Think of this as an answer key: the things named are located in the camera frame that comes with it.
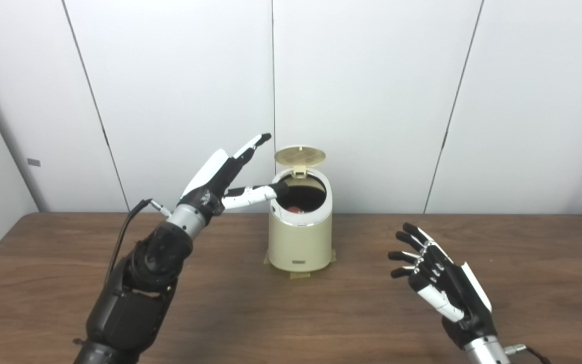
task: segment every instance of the small label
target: small label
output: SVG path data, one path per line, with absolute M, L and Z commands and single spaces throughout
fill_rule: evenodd
M 39 159 L 26 158 L 26 162 L 28 163 L 29 166 L 36 166 L 36 167 L 42 166 L 42 163 L 39 161 Z

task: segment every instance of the open lid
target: open lid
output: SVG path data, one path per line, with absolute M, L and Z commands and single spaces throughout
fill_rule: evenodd
M 293 167 L 294 178 L 306 178 L 307 167 L 315 166 L 326 158 L 325 152 L 306 145 L 286 147 L 275 153 L 275 161 Z

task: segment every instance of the beige trash can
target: beige trash can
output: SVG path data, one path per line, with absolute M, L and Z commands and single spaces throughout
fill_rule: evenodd
M 289 193 L 270 201 L 268 260 L 289 272 L 323 269 L 332 259 L 332 190 L 327 177 L 310 166 L 325 160 L 325 153 L 307 146 L 287 147 L 275 161 L 290 168 L 275 175 Z

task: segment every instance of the wooden table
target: wooden table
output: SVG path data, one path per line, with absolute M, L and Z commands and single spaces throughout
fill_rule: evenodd
M 0 242 L 0 364 L 72 362 L 124 217 L 31 214 Z M 123 251 L 160 219 L 139 215 Z M 337 262 L 291 280 L 263 264 L 262 214 L 226 214 L 201 234 L 141 364 L 467 363 L 440 316 L 390 279 L 405 221 L 470 263 L 504 345 L 582 364 L 582 216 L 339 215 Z

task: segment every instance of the robotic wrist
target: robotic wrist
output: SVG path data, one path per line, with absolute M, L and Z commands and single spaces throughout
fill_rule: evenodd
M 471 364 L 511 364 L 497 337 L 482 336 L 464 345 Z

